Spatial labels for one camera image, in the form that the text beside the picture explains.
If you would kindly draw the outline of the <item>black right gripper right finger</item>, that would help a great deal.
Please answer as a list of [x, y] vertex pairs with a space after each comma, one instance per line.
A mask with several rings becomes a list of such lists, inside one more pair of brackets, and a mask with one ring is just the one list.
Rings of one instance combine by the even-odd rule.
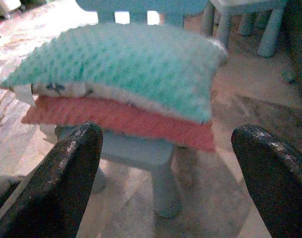
[[302, 154], [256, 125], [235, 128], [231, 143], [270, 235], [302, 238]]

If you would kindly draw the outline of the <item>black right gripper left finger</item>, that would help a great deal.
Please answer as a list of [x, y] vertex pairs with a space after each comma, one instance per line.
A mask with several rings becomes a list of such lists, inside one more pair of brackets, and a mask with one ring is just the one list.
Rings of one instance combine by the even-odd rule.
[[87, 122], [25, 176], [0, 175], [0, 238], [77, 236], [99, 167], [103, 134]]

